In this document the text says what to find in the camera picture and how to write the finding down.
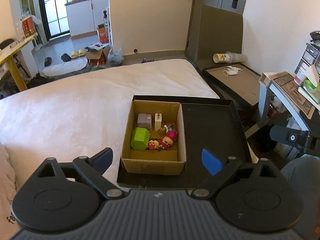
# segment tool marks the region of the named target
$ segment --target green hexagonal block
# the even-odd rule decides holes
[[[150,133],[146,128],[137,127],[132,132],[131,147],[136,151],[144,151],[148,147]]]

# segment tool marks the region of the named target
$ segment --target white wall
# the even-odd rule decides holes
[[[123,54],[184,50],[192,0],[109,0],[114,48]]]
[[[0,42],[16,38],[15,28],[12,21],[9,0],[0,0],[1,17],[0,17]]]
[[[246,0],[243,53],[258,72],[294,72],[309,33],[320,29],[320,0]]]

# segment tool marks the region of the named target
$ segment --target white rug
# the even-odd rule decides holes
[[[71,72],[74,72],[77,70],[81,70],[86,65],[87,65],[86,58],[73,59],[68,62],[63,62],[61,64],[46,67],[42,71],[42,76],[54,77],[54,76],[64,75],[64,74],[71,73]]]

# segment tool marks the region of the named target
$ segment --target yellow table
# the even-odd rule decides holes
[[[16,54],[19,50],[21,50],[30,41],[32,41],[36,36],[38,36],[37,33],[25,38],[20,42],[17,42],[17,44],[15,44],[14,42],[12,44],[15,44],[15,45],[12,46],[12,48],[10,48],[10,45],[9,45],[0,52],[0,64],[7,62],[12,78],[20,91],[26,90],[27,86],[20,75],[20,72],[18,70],[16,63],[14,62],[13,55]]]

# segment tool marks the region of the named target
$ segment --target white bedsheet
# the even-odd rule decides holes
[[[188,61],[171,59],[76,75],[0,100],[0,142],[18,185],[47,157],[70,162],[105,147],[114,158],[104,176],[116,183],[133,95],[218,97]]]

